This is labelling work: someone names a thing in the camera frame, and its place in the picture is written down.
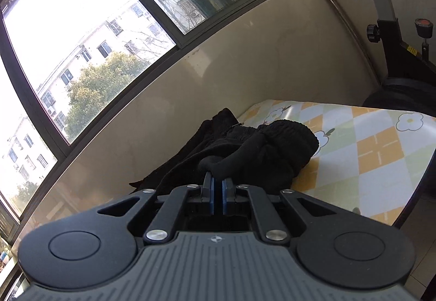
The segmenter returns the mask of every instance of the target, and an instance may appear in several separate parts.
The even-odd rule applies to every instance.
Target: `crumpled black fabric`
[[[169,161],[143,180],[130,183],[135,191],[153,188],[169,194],[180,185],[202,185],[210,171],[215,179],[262,187],[278,194],[318,149],[318,139],[299,122],[276,120],[257,129],[243,127],[225,108],[205,120],[195,135]]]

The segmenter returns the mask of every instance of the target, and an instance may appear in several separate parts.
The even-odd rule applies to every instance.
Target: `glossy tile wall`
[[[324,0],[268,0],[204,41],[127,105],[80,153],[21,233],[128,194],[224,107],[265,99],[359,105],[375,89]]]

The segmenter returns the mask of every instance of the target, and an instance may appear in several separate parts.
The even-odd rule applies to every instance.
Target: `tile floor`
[[[423,195],[401,230],[415,246],[416,262],[405,288],[418,299],[436,274],[436,198]]]

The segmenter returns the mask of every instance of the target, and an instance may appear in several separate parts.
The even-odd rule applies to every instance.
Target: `checkered tablecloth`
[[[436,148],[436,119],[416,112],[266,100],[238,120],[258,127],[279,119],[305,124],[320,142],[292,189],[389,225]]]

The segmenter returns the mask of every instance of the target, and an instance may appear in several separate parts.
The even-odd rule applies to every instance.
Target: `green tree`
[[[12,197],[12,202],[17,209],[19,209],[21,212],[24,211],[33,194],[35,194],[36,190],[38,189],[38,186],[39,185],[36,183],[32,183],[30,181],[25,182],[23,185],[17,186],[18,193]]]
[[[68,93],[70,111],[65,118],[65,131],[73,141],[97,114],[130,82],[149,66],[135,55],[113,52],[99,65],[81,69]]]

